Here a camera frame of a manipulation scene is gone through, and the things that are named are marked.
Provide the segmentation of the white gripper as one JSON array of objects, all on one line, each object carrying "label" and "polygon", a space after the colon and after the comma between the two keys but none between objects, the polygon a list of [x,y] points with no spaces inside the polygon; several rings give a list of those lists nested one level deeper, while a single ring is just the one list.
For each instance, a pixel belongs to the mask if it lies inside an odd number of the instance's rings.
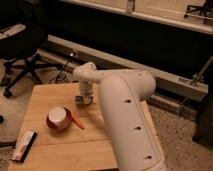
[{"label": "white gripper", "polygon": [[77,104],[82,104],[83,103],[83,97],[85,98],[85,104],[86,105],[91,105],[93,103],[94,97],[93,95],[93,84],[90,82],[79,82],[79,90],[80,90],[80,95],[81,96],[76,96],[75,97],[75,102]]}]

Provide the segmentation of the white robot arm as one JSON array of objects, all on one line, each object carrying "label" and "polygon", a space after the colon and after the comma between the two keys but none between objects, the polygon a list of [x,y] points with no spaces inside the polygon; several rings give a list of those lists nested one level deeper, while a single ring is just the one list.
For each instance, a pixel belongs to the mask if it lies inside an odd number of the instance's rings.
[{"label": "white robot arm", "polygon": [[156,81],[144,70],[98,70],[87,62],[73,70],[79,81],[79,102],[91,104],[99,84],[100,110],[119,171],[168,171],[141,102],[155,92]]}]

